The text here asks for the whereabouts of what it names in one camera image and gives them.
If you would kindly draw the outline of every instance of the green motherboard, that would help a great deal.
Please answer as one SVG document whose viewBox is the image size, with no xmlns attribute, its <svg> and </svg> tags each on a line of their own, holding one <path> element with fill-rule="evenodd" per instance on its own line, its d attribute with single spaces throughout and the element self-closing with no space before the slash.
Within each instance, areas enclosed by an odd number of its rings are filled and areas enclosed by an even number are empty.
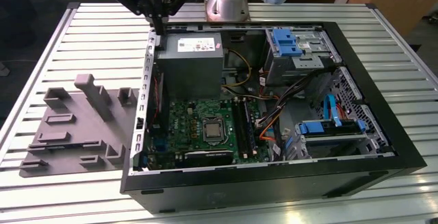
<svg viewBox="0 0 438 224">
<path fill-rule="evenodd" d="M 245 100 L 251 122 L 259 119 L 257 102 Z M 195 100 L 175 101 L 169 105 L 169 132 L 159 143 L 165 144 L 165 152 L 227 150 L 233 153 L 232 164 L 245 164 L 268 161 L 265 142 L 255 137 L 256 152 L 252 156 L 243 157 L 239 151 L 236 136 L 236 122 L 232 112 L 232 100 Z M 211 137 L 221 136 L 223 139 L 211 141 Z M 172 163 L 160 163 L 161 169 L 176 168 Z"/>
</svg>

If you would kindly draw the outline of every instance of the ram slot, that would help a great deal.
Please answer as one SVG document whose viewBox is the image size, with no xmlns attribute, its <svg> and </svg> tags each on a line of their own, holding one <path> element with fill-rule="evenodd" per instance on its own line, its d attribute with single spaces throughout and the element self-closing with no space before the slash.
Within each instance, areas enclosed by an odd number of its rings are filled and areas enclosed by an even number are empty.
<svg viewBox="0 0 438 224">
<path fill-rule="evenodd" d="M 251 122 L 251 116 L 249 116 L 249 110 L 248 110 L 248 103 L 245 101 L 243 103 L 243 109 L 244 109 L 244 127 L 245 127 L 245 140 L 248 142 L 249 146 L 249 153 L 252 156 L 257 154 L 256 145 L 255 145 L 255 138 L 253 138 L 253 128 L 252 128 L 252 122 Z"/>
<path fill-rule="evenodd" d="M 244 112 L 241 109 L 241 101 L 236 100 L 232 102 L 232 118 L 233 118 L 233 129 L 235 129 L 235 136 L 237 141 L 237 150 L 239 150 L 239 157 L 247 158 L 248 157 L 248 141 L 247 141 L 247 129 L 244 127 L 245 124 L 245 118 L 244 118 Z"/>
</svg>

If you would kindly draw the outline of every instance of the sticker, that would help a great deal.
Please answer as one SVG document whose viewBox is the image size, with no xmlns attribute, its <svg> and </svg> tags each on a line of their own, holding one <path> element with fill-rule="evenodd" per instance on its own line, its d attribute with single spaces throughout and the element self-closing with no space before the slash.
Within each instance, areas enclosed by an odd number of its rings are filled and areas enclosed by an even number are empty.
<svg viewBox="0 0 438 224">
<path fill-rule="evenodd" d="M 215 51 L 213 38 L 180 38 L 177 52 Z"/>
<path fill-rule="evenodd" d="M 265 85 L 265 78 L 260 77 L 260 86 L 264 86 L 264 85 Z"/>
<path fill-rule="evenodd" d="M 273 146 L 272 146 L 272 150 L 273 150 L 273 152 L 277 154 L 277 156 L 280 155 L 280 152 L 281 152 L 281 149 L 280 149 L 280 147 L 276 145 L 276 144 L 273 144 Z"/>
</svg>

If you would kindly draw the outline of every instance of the cpu socket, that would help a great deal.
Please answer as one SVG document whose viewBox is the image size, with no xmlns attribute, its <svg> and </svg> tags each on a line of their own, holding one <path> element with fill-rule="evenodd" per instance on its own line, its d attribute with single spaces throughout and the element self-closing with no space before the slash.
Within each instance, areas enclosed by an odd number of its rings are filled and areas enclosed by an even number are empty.
<svg viewBox="0 0 438 224">
<path fill-rule="evenodd" d="M 221 117 L 203 118 L 203 138 L 211 146 L 216 146 L 224 141 L 224 120 Z"/>
</svg>

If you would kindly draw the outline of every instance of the aluminum table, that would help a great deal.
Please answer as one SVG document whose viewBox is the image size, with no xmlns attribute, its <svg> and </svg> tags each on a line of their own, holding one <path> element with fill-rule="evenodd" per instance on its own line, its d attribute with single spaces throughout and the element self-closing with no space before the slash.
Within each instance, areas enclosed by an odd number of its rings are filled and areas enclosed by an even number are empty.
<svg viewBox="0 0 438 224">
<path fill-rule="evenodd" d="M 118 4 L 70 4 L 0 131 L 0 222 L 420 224 L 438 217 L 438 81 L 380 12 L 351 4 L 251 4 L 249 12 L 252 21 L 339 24 L 428 166 L 351 197 L 155 216 L 118 193 L 121 171 L 21 178 L 46 88 L 74 90 L 80 73 L 106 89 L 141 83 L 144 18 Z M 185 4 L 171 20 L 204 21 L 204 14 L 201 4 Z"/>
</svg>

